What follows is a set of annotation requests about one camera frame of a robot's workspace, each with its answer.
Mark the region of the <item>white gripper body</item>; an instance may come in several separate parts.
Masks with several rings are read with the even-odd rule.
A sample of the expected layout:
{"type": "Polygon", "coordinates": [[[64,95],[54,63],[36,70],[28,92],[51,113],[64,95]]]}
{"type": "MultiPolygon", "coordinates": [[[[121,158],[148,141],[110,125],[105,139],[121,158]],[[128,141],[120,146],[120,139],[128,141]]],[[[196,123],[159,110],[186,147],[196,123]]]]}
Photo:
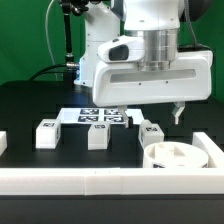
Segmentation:
{"type": "Polygon", "coordinates": [[[181,52],[167,70],[139,71],[136,63],[100,61],[92,90],[98,107],[207,99],[211,94],[211,51],[181,52]]]}

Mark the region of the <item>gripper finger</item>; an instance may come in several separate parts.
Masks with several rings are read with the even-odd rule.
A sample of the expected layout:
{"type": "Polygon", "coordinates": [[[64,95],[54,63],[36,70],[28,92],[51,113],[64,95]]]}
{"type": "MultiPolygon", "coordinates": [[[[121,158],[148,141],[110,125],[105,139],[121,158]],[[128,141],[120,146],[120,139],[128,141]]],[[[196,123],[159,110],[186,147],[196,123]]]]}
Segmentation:
{"type": "Polygon", "coordinates": [[[128,116],[126,111],[126,106],[119,106],[118,111],[120,112],[121,116],[123,117],[124,124],[126,128],[132,128],[133,127],[133,118],[131,116],[128,116]]]}
{"type": "Polygon", "coordinates": [[[184,102],[175,102],[174,103],[174,109],[172,111],[172,115],[174,116],[174,124],[179,124],[179,117],[182,114],[182,112],[185,109],[185,103],[184,102]]]}

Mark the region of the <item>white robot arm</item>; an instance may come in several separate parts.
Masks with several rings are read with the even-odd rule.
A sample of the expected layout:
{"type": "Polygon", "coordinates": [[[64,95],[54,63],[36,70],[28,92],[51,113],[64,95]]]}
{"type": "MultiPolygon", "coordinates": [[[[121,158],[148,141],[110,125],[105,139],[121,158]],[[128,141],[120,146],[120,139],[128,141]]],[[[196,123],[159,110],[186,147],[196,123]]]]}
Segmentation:
{"type": "Polygon", "coordinates": [[[129,105],[172,102],[179,117],[187,101],[211,94],[213,63],[208,47],[178,44],[180,23],[200,18],[212,1],[81,0],[86,50],[77,82],[92,89],[96,106],[116,106],[126,126],[129,105]]]}

